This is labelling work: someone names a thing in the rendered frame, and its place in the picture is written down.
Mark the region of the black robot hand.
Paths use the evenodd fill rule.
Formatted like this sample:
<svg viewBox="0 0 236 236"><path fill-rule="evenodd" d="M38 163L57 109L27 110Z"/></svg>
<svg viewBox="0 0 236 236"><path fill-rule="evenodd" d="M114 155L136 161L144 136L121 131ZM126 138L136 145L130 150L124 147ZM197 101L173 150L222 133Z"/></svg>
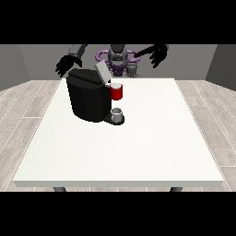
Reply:
<svg viewBox="0 0 236 236"><path fill-rule="evenodd" d="M82 61L75 56L65 55L61 58L61 60L56 65L55 72L60 77L63 77L65 73L74 66L74 64L82 66Z"/></svg>
<svg viewBox="0 0 236 236"><path fill-rule="evenodd" d="M145 54L149 54L149 59L154 68L156 68L166 57L169 50L168 44L153 44L134 54L134 57L141 57Z"/></svg>

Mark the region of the small grey coffee pod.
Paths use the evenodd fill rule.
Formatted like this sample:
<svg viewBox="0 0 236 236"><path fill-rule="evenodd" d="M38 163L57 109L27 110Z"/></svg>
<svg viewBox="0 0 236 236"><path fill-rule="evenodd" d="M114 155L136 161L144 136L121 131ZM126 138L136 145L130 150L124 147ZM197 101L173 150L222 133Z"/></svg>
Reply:
<svg viewBox="0 0 236 236"><path fill-rule="evenodd" d="M129 64L126 67L126 75L128 77L136 77L136 70L137 70L137 65L136 64Z"/></svg>

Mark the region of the pale grey machine lid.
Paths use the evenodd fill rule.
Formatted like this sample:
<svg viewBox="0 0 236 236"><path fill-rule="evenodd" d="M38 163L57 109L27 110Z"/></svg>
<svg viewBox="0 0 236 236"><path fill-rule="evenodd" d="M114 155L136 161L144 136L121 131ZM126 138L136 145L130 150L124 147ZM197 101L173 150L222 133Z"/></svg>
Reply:
<svg viewBox="0 0 236 236"><path fill-rule="evenodd" d="M104 61L100 61L95 64L95 68L100 75L100 79L104 84L107 84L112 79L112 74L110 73L107 65Z"/></svg>

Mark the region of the black coffee machine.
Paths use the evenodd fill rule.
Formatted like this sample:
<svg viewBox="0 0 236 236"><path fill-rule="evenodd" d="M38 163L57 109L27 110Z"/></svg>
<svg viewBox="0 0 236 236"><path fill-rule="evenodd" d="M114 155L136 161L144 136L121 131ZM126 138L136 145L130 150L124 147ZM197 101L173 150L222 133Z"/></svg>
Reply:
<svg viewBox="0 0 236 236"><path fill-rule="evenodd" d="M104 121L113 125L123 124L124 115L121 122L112 121L111 83L104 84L96 70L72 69L66 84L74 115L93 123Z"/></svg>

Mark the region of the red pod holder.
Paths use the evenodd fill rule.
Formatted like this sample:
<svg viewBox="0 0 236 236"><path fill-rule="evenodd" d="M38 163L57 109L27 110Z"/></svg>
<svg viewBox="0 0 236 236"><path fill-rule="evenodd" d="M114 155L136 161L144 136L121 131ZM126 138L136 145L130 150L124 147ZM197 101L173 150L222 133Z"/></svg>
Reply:
<svg viewBox="0 0 236 236"><path fill-rule="evenodd" d="M111 83L111 99L120 100L123 97L123 85L121 83Z"/></svg>

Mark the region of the small grey cup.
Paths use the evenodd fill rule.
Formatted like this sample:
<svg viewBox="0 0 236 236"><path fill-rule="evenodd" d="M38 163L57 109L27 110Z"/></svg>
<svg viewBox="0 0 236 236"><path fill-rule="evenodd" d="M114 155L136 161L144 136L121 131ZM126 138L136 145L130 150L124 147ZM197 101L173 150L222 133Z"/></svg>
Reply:
<svg viewBox="0 0 236 236"><path fill-rule="evenodd" d="M123 111L120 108L113 108L111 109L111 117L113 122L119 123L123 119Z"/></svg>

